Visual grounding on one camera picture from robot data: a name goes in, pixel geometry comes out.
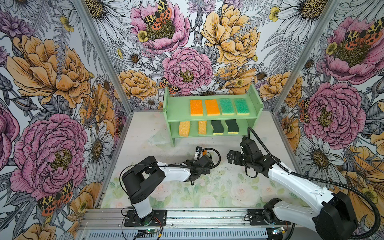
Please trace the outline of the dark green scrub sponge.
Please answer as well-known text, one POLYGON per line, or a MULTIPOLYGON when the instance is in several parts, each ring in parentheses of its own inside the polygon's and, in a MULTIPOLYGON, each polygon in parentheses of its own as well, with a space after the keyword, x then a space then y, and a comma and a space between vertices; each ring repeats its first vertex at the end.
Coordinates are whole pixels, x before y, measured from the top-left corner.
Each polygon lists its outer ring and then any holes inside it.
POLYGON ((239 126, 238 126, 236 120, 226 120, 225 123, 228 127, 228 134, 238 134, 239 133, 239 126))
POLYGON ((212 120, 211 126, 213 128, 213 135, 223 135, 224 127, 222 125, 221 120, 212 120))

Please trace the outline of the yellow cellulose sponge front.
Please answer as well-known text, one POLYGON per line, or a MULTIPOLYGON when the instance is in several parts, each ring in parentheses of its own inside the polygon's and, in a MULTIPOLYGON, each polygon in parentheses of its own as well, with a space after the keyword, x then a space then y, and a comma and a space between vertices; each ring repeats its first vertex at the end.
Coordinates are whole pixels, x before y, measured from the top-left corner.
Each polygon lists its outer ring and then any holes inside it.
POLYGON ((198 134, 206 135, 207 134, 207 121, 198 122, 198 134))

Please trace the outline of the yellow cellulose sponge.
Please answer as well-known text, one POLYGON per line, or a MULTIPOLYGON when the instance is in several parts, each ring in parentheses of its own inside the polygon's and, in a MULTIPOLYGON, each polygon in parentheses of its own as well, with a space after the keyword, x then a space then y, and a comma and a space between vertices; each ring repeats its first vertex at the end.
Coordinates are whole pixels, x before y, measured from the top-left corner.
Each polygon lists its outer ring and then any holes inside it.
POLYGON ((179 123, 179 136, 187 138, 190 133, 191 122, 183 121, 179 123))
POLYGON ((207 121, 198 122, 198 134, 206 135, 207 134, 207 121))

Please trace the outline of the yellow cellulose sponge back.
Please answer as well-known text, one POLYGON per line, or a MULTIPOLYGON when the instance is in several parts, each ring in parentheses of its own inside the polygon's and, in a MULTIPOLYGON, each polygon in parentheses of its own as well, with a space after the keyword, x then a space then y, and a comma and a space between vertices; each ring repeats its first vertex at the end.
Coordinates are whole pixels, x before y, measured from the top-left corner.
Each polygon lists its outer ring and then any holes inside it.
POLYGON ((187 138, 190 133, 191 122, 183 121, 179 123, 179 136, 187 138))

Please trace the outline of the light green scrub sponge top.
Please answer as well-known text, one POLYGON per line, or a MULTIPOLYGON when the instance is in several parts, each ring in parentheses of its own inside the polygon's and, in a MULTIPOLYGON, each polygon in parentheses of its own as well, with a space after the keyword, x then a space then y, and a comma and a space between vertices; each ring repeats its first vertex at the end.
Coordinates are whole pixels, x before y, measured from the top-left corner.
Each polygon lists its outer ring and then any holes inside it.
POLYGON ((245 99, 234 99, 237 115, 247 116, 250 114, 247 101, 245 99))

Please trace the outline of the light green scrub sponge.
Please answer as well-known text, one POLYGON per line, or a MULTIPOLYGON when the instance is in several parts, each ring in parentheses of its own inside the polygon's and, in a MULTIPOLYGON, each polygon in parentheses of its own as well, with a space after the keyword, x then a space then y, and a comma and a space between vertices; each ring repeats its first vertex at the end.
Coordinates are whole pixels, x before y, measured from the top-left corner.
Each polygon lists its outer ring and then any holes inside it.
POLYGON ((247 101, 245 99, 234 99, 237 115, 247 116, 250 114, 247 101))
POLYGON ((235 109, 231 99, 220 99, 220 106, 223 116, 231 116, 235 114, 235 109))

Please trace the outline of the light green scrub sponge bottom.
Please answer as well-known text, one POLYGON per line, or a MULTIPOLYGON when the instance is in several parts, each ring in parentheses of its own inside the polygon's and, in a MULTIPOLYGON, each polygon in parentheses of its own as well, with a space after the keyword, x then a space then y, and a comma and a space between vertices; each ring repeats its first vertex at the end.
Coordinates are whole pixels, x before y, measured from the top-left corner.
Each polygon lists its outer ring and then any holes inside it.
POLYGON ((235 114, 235 109, 231 99, 220 99, 220 106, 223 116, 231 116, 235 114))

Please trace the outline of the orange scrub sponge top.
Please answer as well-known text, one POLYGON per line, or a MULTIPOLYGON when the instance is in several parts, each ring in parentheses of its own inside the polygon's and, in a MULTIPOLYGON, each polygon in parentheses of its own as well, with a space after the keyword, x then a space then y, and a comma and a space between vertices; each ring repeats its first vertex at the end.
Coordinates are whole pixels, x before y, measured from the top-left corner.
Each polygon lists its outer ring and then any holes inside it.
POLYGON ((221 114, 219 105, 216 99, 205 100, 207 116, 219 116, 221 114))

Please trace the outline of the orange scrub sponge bottom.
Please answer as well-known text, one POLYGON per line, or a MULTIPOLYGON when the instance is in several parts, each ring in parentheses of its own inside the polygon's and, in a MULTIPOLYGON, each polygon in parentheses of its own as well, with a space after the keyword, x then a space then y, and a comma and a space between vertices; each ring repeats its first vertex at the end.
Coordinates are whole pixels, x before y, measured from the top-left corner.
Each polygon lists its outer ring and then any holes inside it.
POLYGON ((201 117, 204 115, 202 100, 190 100, 190 115, 192 117, 201 117))

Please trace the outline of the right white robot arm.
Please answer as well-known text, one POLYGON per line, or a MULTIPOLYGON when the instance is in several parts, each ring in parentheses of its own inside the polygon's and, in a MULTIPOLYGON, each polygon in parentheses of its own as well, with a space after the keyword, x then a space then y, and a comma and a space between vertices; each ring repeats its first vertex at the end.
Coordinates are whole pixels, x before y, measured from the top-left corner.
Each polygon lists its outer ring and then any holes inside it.
POLYGON ((294 175, 284 163, 274 155, 264 155, 255 141, 243 137, 241 151, 229 151, 229 164, 253 169, 294 193, 307 207, 289 204, 273 198, 263 207, 264 222, 274 225, 290 222, 316 232, 323 240, 347 240, 359 224, 349 197, 335 194, 326 187, 294 175))

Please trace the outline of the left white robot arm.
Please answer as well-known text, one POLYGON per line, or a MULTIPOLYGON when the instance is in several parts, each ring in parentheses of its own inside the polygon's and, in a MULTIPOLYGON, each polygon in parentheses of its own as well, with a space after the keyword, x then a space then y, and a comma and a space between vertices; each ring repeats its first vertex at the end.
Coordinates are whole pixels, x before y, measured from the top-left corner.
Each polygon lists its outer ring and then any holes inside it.
POLYGON ((215 167, 209 155, 181 164, 165 164, 149 156, 121 172, 120 182, 134 207, 136 218, 145 221, 153 216, 149 197, 160 184, 173 181, 194 183, 202 175, 210 174, 215 167))

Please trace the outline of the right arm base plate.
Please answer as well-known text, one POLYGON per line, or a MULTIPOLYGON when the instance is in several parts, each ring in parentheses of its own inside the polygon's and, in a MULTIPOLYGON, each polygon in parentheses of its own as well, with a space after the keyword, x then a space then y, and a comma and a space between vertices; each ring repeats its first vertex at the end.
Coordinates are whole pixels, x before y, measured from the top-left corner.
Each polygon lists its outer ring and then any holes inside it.
POLYGON ((268 209, 248 209, 245 216, 251 226, 290 226, 292 223, 278 220, 272 210, 268 209))

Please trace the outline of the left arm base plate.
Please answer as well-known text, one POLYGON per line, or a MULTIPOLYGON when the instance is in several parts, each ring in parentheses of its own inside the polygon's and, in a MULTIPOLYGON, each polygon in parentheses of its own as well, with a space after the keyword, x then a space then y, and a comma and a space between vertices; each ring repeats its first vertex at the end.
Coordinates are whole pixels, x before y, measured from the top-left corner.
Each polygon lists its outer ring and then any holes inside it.
POLYGON ((167 210, 152 210, 141 219, 135 210, 128 210, 125 215, 124 227, 165 227, 167 222, 167 210))

